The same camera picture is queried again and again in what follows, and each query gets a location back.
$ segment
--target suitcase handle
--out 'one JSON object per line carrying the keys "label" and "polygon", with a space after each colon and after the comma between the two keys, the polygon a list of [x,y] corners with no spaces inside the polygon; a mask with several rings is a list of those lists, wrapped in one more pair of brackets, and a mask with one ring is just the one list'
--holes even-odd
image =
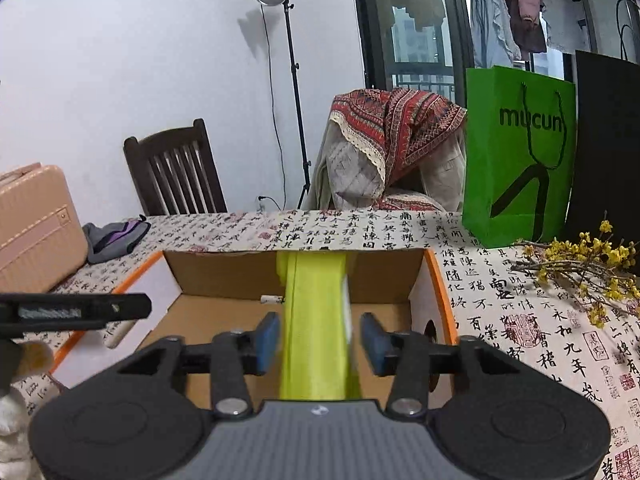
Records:
{"label": "suitcase handle", "polygon": [[27,173],[31,173],[33,170],[37,170],[40,168],[40,163],[35,162],[33,164],[29,164],[28,166],[23,166],[21,168],[17,168],[16,170],[7,171],[6,173],[0,174],[0,186],[4,186],[18,178],[25,176]]}

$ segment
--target yellow-green object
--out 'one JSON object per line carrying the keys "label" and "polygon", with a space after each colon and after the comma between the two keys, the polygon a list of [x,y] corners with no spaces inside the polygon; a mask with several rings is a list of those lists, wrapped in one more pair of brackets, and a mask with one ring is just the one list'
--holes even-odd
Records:
{"label": "yellow-green object", "polygon": [[286,284],[280,398],[359,397],[347,336],[346,254],[280,252],[277,266]]}

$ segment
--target pink suitcase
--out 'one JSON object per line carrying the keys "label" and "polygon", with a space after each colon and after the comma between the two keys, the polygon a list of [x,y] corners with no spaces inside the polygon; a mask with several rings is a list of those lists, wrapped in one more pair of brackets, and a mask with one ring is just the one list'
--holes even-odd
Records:
{"label": "pink suitcase", "polygon": [[0,174],[0,292],[47,292],[84,264],[87,249],[60,168]]}

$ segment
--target bag handle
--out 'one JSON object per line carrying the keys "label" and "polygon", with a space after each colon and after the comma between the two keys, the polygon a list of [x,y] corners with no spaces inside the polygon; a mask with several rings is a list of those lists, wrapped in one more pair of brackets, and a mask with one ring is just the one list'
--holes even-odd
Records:
{"label": "bag handle", "polygon": [[527,85],[526,83],[522,83],[522,105],[524,106],[524,120],[527,123],[529,155],[531,155],[531,158],[535,160],[538,164],[540,164],[540,166],[544,166],[545,168],[551,171],[557,170],[560,167],[560,164],[562,164],[562,160],[564,159],[564,149],[566,147],[566,136],[567,136],[566,122],[564,121],[564,112],[562,111],[562,97],[558,90],[556,90],[556,96],[558,96],[558,107],[560,108],[560,120],[562,121],[562,148],[560,149],[560,157],[558,157],[558,163],[555,166],[549,167],[549,166],[546,166],[545,164],[542,164],[542,162],[540,162],[536,157],[536,155],[533,153],[533,145],[531,143],[531,120],[529,119],[529,108],[527,108]]}
{"label": "bag handle", "polygon": [[20,177],[25,176],[27,173],[31,173],[31,171],[37,170],[40,167],[41,165],[39,162],[34,162],[33,164],[28,164],[27,166],[17,168],[16,170],[2,173],[0,174],[0,186],[4,186],[5,184],[8,184],[14,180],[18,180]]}

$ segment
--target table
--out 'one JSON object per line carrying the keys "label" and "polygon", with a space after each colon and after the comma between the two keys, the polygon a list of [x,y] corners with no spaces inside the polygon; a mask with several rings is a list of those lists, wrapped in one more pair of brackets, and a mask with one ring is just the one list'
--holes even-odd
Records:
{"label": "table", "polygon": [[[128,256],[85,266],[56,292],[110,292],[151,253],[179,251],[431,248],[449,289],[458,333],[474,335],[591,399],[612,427],[598,480],[640,476],[640,321],[591,326],[569,294],[510,270],[515,248],[487,250],[456,213],[290,211],[149,219]],[[36,336],[59,348],[68,333]],[[17,385],[30,413],[57,394],[47,376]]]}

